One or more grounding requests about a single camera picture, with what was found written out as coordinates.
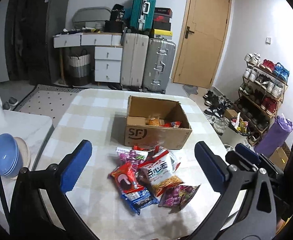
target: door frame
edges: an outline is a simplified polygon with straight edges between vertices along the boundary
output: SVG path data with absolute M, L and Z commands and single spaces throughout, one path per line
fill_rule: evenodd
M 183 42 L 184 42 L 184 35 L 185 35 L 186 27 L 187 27 L 187 20 L 188 20 L 189 9 L 190 9 L 190 1 L 191 0 L 187 0 L 186 6 L 185 6 L 185 9 L 184 9 L 184 17 L 183 17 L 182 28 L 181 28 L 181 33 L 180 33 L 180 38 L 179 38 L 179 43 L 178 43 L 178 48 L 177 48 L 177 54 L 176 54 L 176 58 L 175 58 L 174 65 L 173 65 L 172 75 L 171 75 L 173 83 L 178 83 L 177 81 L 175 81 L 175 79 L 176 79 L 176 74 L 177 74 L 177 70 L 178 70 L 177 66 L 178 66 L 178 63 L 179 63 L 179 60 L 180 60 L 181 49 L 182 49 L 182 45 L 183 45 Z M 215 67 L 214 75 L 213 75 L 213 77 L 212 77 L 212 79 L 210 81 L 210 87 L 212 86 L 212 83 L 214 81 L 215 75 L 216 75 L 217 70 L 218 70 L 218 66 L 219 66 L 220 61 L 221 61 L 221 56 L 222 56 L 222 52 L 223 52 L 223 49 L 224 49 L 224 45 L 225 45 L 225 41 L 226 41 L 228 29 L 229 29 L 230 15 L 231 15 L 231 4 L 232 4 L 232 0 L 230 0 L 230 2 L 229 2 L 229 12 L 228 12 L 227 25 L 226 25 L 226 29 L 224 31 L 224 37 L 223 37 L 222 47 L 221 47 L 220 54 L 219 54 L 219 60 L 218 60 L 218 63 L 216 65 L 216 67 Z

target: blue snack package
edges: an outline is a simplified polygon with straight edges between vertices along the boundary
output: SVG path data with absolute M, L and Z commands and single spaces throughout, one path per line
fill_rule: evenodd
M 159 203 L 159 200 L 151 195 L 147 189 L 129 194 L 121 194 L 121 198 L 123 198 L 130 208 L 138 215 L 142 208 Z

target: small cardboard box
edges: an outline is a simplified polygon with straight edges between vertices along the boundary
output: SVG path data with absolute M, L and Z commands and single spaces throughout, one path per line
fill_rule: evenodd
M 158 115 L 160 125 L 180 121 L 179 128 L 147 125 L 150 115 Z M 124 145 L 153 148 L 161 145 L 179 150 L 189 138 L 192 129 L 179 102 L 130 96 L 128 98 L 127 124 Z
M 288 157 L 284 150 L 280 147 L 274 151 L 269 160 L 283 171 L 285 169 L 286 163 L 288 162 Z
M 227 110 L 224 111 L 223 117 L 231 120 L 232 117 L 237 117 L 237 115 L 238 115 L 238 113 L 235 110 L 233 110 L 233 109 L 227 109 Z

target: door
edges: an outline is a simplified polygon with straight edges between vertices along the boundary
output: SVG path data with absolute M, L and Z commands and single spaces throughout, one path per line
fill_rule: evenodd
M 231 0 L 190 0 L 173 82 L 210 88 L 228 28 Z

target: black cabinet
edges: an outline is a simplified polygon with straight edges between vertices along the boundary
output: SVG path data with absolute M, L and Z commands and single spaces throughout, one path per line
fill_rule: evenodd
M 21 20 L 22 60 L 31 85 L 50 85 L 60 78 L 58 49 L 53 36 L 62 32 L 68 0 L 29 0 Z

